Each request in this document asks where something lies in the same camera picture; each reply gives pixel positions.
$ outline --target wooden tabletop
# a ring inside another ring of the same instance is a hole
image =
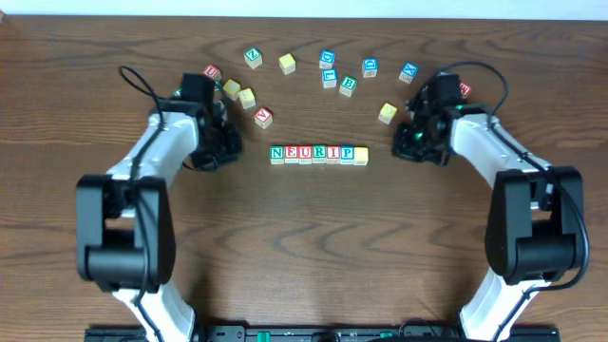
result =
[[[520,323],[557,325],[563,341],[608,340],[607,23],[7,17],[0,26],[0,341],[79,341],[93,324],[136,324],[76,273],[75,185],[103,174],[141,136],[149,98],[118,76],[140,71],[160,94],[183,72],[221,68],[275,121],[234,113],[242,158],[215,174],[183,170],[170,190],[174,279],[202,313],[252,325],[399,324],[450,320],[488,268],[490,189],[462,158],[448,167],[390,155],[404,101],[435,69],[486,61],[511,84],[506,129],[584,178],[591,265],[579,286],[541,294]],[[255,46],[253,70],[243,52]],[[337,53],[351,98],[323,89],[321,49]],[[296,72],[278,57],[292,53]],[[361,77],[365,57],[376,78]],[[405,61],[420,67],[398,81]],[[500,83],[464,67],[471,101],[493,105]],[[377,120],[397,105],[391,125]],[[370,148],[365,167],[271,166],[271,144]]]

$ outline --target robotic arm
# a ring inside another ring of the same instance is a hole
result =
[[[242,150],[240,136],[227,120],[226,105],[231,102],[214,103],[214,86],[207,77],[184,74],[180,97],[159,100],[129,154],[107,174],[79,181],[79,274],[113,293],[143,326],[141,332],[89,330],[86,342],[205,342],[212,336],[214,342],[321,342],[328,336],[335,342],[370,342],[379,336],[411,341],[489,341],[509,335],[514,341],[560,340],[556,330],[511,326],[540,289],[558,289],[551,283],[567,270],[579,268],[578,278],[584,274],[588,242],[581,223],[580,174],[526,151],[484,105],[467,104],[458,75],[446,73],[429,79],[409,102],[413,120],[398,126],[392,152],[409,161],[443,165],[451,154],[461,155],[493,188],[485,235],[490,269],[461,309],[460,324],[404,324],[398,331],[198,327],[195,311],[171,280],[176,245],[167,189],[184,159],[190,157],[197,170],[211,171],[234,161]],[[136,177],[133,167],[138,168]],[[532,210],[549,211],[550,219],[533,220]],[[118,218],[133,218],[135,229],[106,227],[107,219]],[[406,330],[410,337],[402,337]]]

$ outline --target white wall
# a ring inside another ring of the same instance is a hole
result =
[[[0,0],[6,14],[608,20],[608,0]]]

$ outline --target alphabet cube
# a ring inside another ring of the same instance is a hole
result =
[[[392,118],[394,118],[396,113],[397,113],[396,106],[389,104],[389,103],[385,103],[382,106],[382,109],[380,109],[380,115],[378,115],[378,120],[380,120],[381,122],[383,122],[385,124],[390,124],[390,121],[392,120]]]
[[[363,77],[376,77],[378,73],[378,61],[375,58],[367,58],[363,60]]]
[[[357,87],[357,80],[351,76],[345,76],[340,85],[340,93],[350,97],[352,96],[354,89]]]
[[[401,80],[407,84],[410,84],[411,80],[413,80],[414,76],[416,76],[416,73],[418,73],[418,66],[415,66],[410,62],[407,62],[403,66],[403,69],[401,69],[401,74],[399,74],[399,80]]]
[[[226,92],[226,95],[228,95],[228,97],[230,98],[230,100],[236,101],[238,99],[238,93],[240,92],[240,84],[236,83],[233,80],[228,80],[228,82],[224,84],[223,89]]]
[[[333,61],[335,61],[335,52],[329,50],[321,51],[321,57],[319,58],[320,68],[332,68]]]
[[[460,82],[460,93],[463,94],[463,97],[466,99],[471,93],[471,87]]]
[[[340,146],[327,146],[327,163],[340,163]]]
[[[325,145],[313,145],[313,163],[327,162],[327,147]]]
[[[273,123],[273,113],[267,108],[260,108],[259,111],[254,115],[256,124],[264,129]]]
[[[288,53],[278,59],[278,64],[281,66],[283,73],[287,75],[295,71],[295,59],[291,53]]]
[[[313,163],[313,147],[299,146],[297,148],[297,158],[300,160],[300,164]]]
[[[342,165],[352,165],[354,163],[354,147],[352,147],[352,146],[341,146],[340,147],[340,163]]]
[[[207,66],[203,71],[202,74],[211,78],[214,81],[219,81],[221,80],[221,72],[219,72],[219,68],[217,66],[214,65],[209,65]]]
[[[338,84],[338,72],[335,69],[323,70],[323,87],[335,87]]]
[[[354,164],[355,165],[367,165],[370,160],[370,153],[367,147],[355,147],[354,148]]]
[[[285,163],[285,150],[283,146],[270,146],[270,163],[281,165]]]
[[[285,163],[299,163],[297,146],[285,146]]]
[[[243,105],[243,109],[251,108],[256,105],[256,97],[254,96],[254,92],[251,90],[251,88],[241,90],[238,93],[238,98],[240,99],[240,103]]]
[[[245,62],[251,68],[256,68],[262,65],[262,53],[255,47],[252,47],[245,52]]]

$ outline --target row of letter blocks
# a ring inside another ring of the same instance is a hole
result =
[[[270,147],[270,163],[274,165],[284,163],[367,165],[369,159],[370,153],[367,147],[326,145]]]

